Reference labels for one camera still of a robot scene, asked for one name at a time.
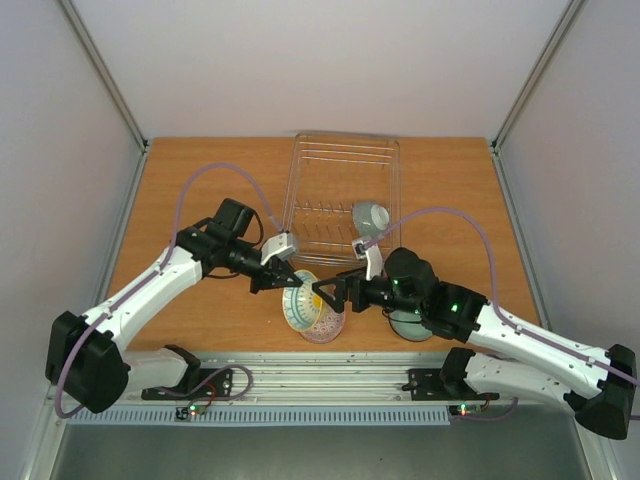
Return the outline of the grey speckled bowl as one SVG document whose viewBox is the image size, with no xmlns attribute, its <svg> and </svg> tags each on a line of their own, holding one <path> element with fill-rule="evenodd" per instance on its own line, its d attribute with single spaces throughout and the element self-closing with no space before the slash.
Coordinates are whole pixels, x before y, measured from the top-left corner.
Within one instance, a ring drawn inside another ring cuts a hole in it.
<svg viewBox="0 0 640 480">
<path fill-rule="evenodd" d="M 352 208 L 352 220 L 360 237 L 376 237 L 390 225 L 390 214 L 376 202 L 361 201 Z"/>
</svg>

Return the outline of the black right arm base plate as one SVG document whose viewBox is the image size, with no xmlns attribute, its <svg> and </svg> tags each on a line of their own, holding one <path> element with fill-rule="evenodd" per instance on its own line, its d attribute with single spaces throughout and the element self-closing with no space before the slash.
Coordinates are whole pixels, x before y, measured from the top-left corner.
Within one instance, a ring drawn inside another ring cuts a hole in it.
<svg viewBox="0 0 640 480">
<path fill-rule="evenodd" d="M 413 368 L 407 371 L 408 381 L 401 387 L 409 392 L 413 401 L 481 401 L 498 400 L 498 393 L 478 394 L 469 387 L 451 393 L 440 379 L 440 370 L 435 368 Z"/>
</svg>

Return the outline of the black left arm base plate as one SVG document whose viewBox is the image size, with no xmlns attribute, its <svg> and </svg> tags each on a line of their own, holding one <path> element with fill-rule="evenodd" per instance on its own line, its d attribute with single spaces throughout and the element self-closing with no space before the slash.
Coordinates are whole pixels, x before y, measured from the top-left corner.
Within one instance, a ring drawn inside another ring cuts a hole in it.
<svg viewBox="0 0 640 480">
<path fill-rule="evenodd" d="M 214 369 L 200 369 L 182 380 L 175 387 L 144 389 L 141 398 L 146 401 L 193 400 L 211 395 L 227 398 L 233 386 L 233 371 L 230 368 L 213 375 Z"/>
</svg>

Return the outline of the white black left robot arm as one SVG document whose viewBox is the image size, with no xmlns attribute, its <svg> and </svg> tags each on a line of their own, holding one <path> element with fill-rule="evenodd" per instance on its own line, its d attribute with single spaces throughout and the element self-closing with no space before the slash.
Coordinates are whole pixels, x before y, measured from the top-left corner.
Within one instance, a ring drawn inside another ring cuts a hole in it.
<svg viewBox="0 0 640 480">
<path fill-rule="evenodd" d="M 172 300 L 213 270 L 224 268 L 250 280 L 250 292 L 299 287 L 290 265 L 297 253 L 293 233 L 283 231 L 262 245 L 244 235 L 256 212 L 225 199 L 216 214 L 176 232 L 168 248 L 121 291 L 81 315 L 69 311 L 52 325 L 45 376 L 55 386 L 54 406 L 68 418 L 62 399 L 101 413 L 124 394 L 155 389 L 173 398 L 189 398 L 206 378 L 200 360 L 176 345 L 137 353 L 128 346 L 140 330 Z"/>
</svg>

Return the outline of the yellow blue patterned bowl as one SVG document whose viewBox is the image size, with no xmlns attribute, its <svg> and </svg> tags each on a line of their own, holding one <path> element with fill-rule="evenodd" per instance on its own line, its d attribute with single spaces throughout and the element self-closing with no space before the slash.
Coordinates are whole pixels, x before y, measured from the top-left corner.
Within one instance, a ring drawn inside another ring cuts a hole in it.
<svg viewBox="0 0 640 480">
<path fill-rule="evenodd" d="M 282 310 L 285 321 L 294 331 L 310 330 L 325 312 L 325 303 L 313 289 L 317 277 L 308 270 L 297 270 L 295 275 L 302 281 L 299 287 L 286 287 L 282 293 Z"/>
</svg>

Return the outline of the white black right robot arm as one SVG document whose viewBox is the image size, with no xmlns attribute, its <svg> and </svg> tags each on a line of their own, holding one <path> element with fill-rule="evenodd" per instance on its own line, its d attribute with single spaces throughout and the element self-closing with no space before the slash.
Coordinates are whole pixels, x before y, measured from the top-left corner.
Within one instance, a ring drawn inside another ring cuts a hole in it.
<svg viewBox="0 0 640 480">
<path fill-rule="evenodd" d="M 572 413 L 586 430 L 612 440 L 628 436 L 639 385 L 635 353 L 566 339 L 501 309 L 484 295 L 440 280 L 431 264 L 406 248 L 382 270 L 359 268 L 313 283 L 334 311 L 372 306 L 419 319 L 432 335 L 456 340 L 440 369 L 444 390 L 535 400 Z"/>
</svg>

